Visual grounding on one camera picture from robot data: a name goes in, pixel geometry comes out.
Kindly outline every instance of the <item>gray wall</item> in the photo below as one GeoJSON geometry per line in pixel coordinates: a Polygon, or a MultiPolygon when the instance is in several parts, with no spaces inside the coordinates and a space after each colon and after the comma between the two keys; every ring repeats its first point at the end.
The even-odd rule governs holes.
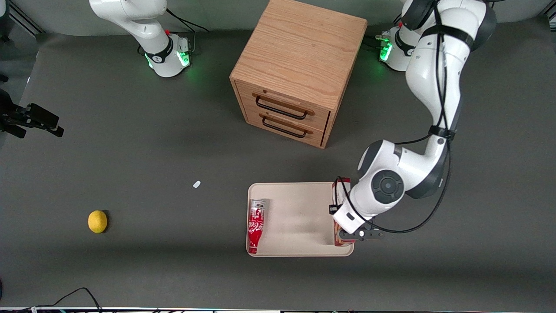
{"type": "MultiPolygon", "coordinates": [[[[12,0],[49,33],[76,36],[121,35],[125,31],[92,12],[88,0],[12,0]]],[[[389,22],[399,14],[399,0],[302,0],[320,7],[366,18],[370,25],[389,22]]],[[[268,0],[168,0],[168,8],[211,30],[248,30],[256,25],[268,0]]],[[[536,16],[550,0],[506,0],[495,5],[500,22],[536,16]]],[[[164,28],[182,30],[168,14],[159,18],[164,28]]]]}

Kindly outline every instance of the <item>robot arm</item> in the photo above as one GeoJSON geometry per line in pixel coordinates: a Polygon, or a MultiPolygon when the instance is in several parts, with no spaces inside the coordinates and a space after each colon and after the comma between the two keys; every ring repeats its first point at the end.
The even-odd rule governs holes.
{"type": "Polygon", "coordinates": [[[89,0],[89,4],[96,15],[137,40],[158,75],[175,76],[190,64],[187,39],[167,35],[155,19],[166,12],[166,0],[89,0]]]}
{"type": "MultiPolygon", "coordinates": [[[[425,2],[432,3],[431,0],[408,0],[404,5],[404,17],[411,12],[414,4],[425,2]]],[[[422,7],[417,9],[418,12],[423,11],[422,7]]],[[[346,201],[334,214],[334,220],[348,233],[355,232],[370,218],[395,206],[404,193],[419,199],[434,194],[440,187],[447,154],[446,141],[448,134],[455,131],[459,115],[459,77],[483,18],[487,15],[486,11],[490,8],[477,0],[441,0],[438,9],[442,25],[435,23],[434,16],[425,16],[423,18],[426,21],[409,19],[408,24],[413,24],[414,27],[417,25],[419,29],[406,29],[420,34],[420,39],[408,58],[406,80],[410,90],[426,106],[433,120],[425,154],[417,154],[386,140],[379,140],[365,150],[358,166],[360,180],[349,195],[353,207],[346,201]],[[444,44],[441,47],[437,47],[439,34],[444,35],[444,44]],[[440,55],[436,64],[438,49],[440,55]],[[441,116],[436,69],[440,90],[445,90],[446,120],[441,116]]]]}

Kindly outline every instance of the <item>black drawer handle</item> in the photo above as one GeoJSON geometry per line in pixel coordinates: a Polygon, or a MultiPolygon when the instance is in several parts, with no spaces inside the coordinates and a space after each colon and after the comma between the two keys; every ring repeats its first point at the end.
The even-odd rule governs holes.
{"type": "Polygon", "coordinates": [[[259,103],[259,100],[261,100],[261,97],[257,96],[257,99],[255,99],[255,103],[257,104],[258,107],[261,107],[263,109],[266,109],[266,110],[269,110],[269,111],[272,111],[272,112],[276,112],[276,113],[279,113],[279,114],[282,114],[282,115],[286,115],[287,117],[293,118],[293,119],[296,119],[296,120],[302,120],[302,119],[305,119],[307,117],[307,113],[308,113],[307,111],[305,111],[305,113],[303,113],[303,115],[299,116],[299,115],[288,113],[286,111],[282,111],[282,110],[275,109],[273,107],[261,104],[261,103],[259,103]]]}
{"type": "Polygon", "coordinates": [[[306,131],[306,130],[303,131],[303,135],[299,135],[299,134],[296,134],[296,133],[292,133],[292,132],[289,131],[289,130],[281,129],[280,127],[277,127],[277,126],[274,126],[274,125],[270,125],[270,124],[266,123],[265,121],[266,121],[266,116],[263,116],[263,117],[262,117],[262,124],[263,124],[264,126],[266,126],[266,127],[268,127],[268,128],[272,128],[272,129],[277,130],[277,131],[281,131],[282,133],[288,134],[288,135],[290,135],[290,136],[294,136],[294,137],[297,137],[297,138],[303,138],[303,137],[305,137],[305,135],[307,134],[307,131],[306,131]]]}

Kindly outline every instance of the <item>green led light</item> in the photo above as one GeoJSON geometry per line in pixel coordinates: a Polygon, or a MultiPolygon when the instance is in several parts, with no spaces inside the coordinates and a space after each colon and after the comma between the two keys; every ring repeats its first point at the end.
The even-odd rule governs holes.
{"type": "Polygon", "coordinates": [[[380,50],[380,58],[383,61],[388,60],[388,57],[390,56],[390,51],[392,51],[392,44],[390,42],[388,42],[386,44],[386,46],[384,46],[382,48],[382,50],[380,50]]]}
{"type": "Polygon", "coordinates": [[[149,66],[150,68],[152,68],[151,60],[149,60],[147,54],[145,54],[145,58],[147,59],[148,66],[149,66]]]}
{"type": "Polygon", "coordinates": [[[186,52],[176,51],[177,57],[180,59],[181,65],[184,67],[189,65],[189,54],[186,52]]]}

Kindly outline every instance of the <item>gray table surface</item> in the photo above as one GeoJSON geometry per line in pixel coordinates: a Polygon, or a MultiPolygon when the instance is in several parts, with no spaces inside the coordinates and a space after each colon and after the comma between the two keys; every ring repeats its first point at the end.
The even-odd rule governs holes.
{"type": "MultiPolygon", "coordinates": [[[[429,113],[404,74],[361,51],[327,149],[249,126],[228,80],[249,34],[199,33],[191,68],[170,79],[131,36],[46,40],[23,103],[58,114],[66,133],[31,130],[0,152],[2,306],[86,286],[103,306],[555,311],[546,18],[499,25],[470,57],[453,178],[430,223],[345,258],[250,257],[248,187],[354,177],[370,143],[426,134],[429,113]],[[87,228],[95,209],[110,211],[106,234],[87,228]]],[[[404,198],[376,222],[411,227],[436,196],[404,198]]]]}

